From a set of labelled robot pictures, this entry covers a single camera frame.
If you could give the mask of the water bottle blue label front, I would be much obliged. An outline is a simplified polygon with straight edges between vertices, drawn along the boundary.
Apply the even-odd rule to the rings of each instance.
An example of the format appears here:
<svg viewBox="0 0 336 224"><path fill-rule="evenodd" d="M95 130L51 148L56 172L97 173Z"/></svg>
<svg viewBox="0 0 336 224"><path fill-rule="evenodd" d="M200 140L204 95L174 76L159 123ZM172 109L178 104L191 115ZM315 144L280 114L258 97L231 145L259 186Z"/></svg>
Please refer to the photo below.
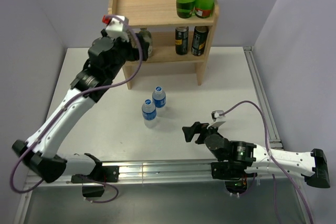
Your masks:
<svg viewBox="0 0 336 224"><path fill-rule="evenodd" d="M146 99L142 105L142 115L144 124L148 128L153 128L156 125L156 107L150 99Z"/></svg>

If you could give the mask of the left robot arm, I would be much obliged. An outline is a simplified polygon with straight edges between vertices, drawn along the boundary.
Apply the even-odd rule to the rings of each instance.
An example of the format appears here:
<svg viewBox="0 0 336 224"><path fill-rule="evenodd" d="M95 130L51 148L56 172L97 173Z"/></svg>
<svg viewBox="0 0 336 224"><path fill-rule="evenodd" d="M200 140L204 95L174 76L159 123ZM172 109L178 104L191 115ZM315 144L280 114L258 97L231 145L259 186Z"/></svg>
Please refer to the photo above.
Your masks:
<svg viewBox="0 0 336 224"><path fill-rule="evenodd" d="M125 38L102 31L88 50L88 59L76 75L61 104L27 140L16 140L13 151L42 181L52 183L62 175L84 175L91 182L102 176L102 162L89 153L61 157L58 150L80 118L111 88L128 61L146 61L149 43L140 33Z"/></svg>

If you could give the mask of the dark beverage can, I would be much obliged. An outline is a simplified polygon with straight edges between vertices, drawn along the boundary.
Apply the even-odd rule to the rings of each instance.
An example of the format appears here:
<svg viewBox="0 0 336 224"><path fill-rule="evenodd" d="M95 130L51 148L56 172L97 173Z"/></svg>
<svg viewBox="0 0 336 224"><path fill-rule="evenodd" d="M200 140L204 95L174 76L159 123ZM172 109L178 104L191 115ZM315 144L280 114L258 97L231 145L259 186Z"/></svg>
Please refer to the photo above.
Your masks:
<svg viewBox="0 0 336 224"><path fill-rule="evenodd" d="M185 55L188 51L188 27L176 27L175 29L175 51L178 55Z"/></svg>
<svg viewBox="0 0 336 224"><path fill-rule="evenodd" d="M207 26L196 26L194 28L191 53L194 56L200 56L204 53L205 44L208 35Z"/></svg>

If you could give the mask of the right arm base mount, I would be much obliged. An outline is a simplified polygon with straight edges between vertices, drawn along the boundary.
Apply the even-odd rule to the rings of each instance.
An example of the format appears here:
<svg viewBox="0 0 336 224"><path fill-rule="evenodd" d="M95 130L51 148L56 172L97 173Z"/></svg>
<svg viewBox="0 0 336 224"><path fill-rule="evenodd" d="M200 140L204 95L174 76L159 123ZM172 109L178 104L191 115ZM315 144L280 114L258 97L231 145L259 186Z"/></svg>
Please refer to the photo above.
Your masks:
<svg viewBox="0 0 336 224"><path fill-rule="evenodd" d="M247 173L246 168L241 163L212 162L212 179L223 180L229 196L239 199L249 192L257 177L256 173Z"/></svg>

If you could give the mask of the water bottle blue label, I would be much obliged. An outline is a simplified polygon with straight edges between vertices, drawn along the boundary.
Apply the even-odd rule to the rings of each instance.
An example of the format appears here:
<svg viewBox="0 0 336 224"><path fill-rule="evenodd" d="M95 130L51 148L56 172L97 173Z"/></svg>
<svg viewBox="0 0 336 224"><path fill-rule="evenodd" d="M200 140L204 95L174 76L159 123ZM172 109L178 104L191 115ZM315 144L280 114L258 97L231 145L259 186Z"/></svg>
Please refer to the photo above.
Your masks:
<svg viewBox="0 0 336 224"><path fill-rule="evenodd" d="M166 93L161 86L154 89L152 101L156 107L157 116L163 116L166 109Z"/></svg>
<svg viewBox="0 0 336 224"><path fill-rule="evenodd" d="M142 105L142 115L144 124L148 128L153 128L156 125L156 107L150 99L146 99Z"/></svg>

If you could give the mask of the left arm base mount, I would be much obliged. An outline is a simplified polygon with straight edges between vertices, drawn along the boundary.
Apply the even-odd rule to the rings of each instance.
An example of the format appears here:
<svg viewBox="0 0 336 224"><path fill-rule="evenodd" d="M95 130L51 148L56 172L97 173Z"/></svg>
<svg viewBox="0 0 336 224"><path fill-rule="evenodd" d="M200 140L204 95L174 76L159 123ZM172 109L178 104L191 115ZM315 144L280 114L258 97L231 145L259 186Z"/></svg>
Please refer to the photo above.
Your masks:
<svg viewBox="0 0 336 224"><path fill-rule="evenodd" d="M89 199L99 198L108 187L106 184L116 183L119 179L119 166L101 166L90 175L73 175L72 184L82 184L82 195Z"/></svg>

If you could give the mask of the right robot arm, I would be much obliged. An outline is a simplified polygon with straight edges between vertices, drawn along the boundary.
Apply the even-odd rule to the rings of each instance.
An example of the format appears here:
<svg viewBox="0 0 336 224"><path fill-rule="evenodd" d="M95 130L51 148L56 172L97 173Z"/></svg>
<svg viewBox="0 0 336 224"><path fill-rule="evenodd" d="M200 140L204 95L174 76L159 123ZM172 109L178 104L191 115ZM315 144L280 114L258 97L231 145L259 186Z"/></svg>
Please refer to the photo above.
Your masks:
<svg viewBox="0 0 336 224"><path fill-rule="evenodd" d="M218 132L218 127L195 122L182 128L186 142L198 135L196 144L204 144L215 156L211 163L212 177L236 180L264 174L288 174L303 178L315 188L330 188L327 159L323 150L309 152L266 150L264 146L243 141L230 141Z"/></svg>

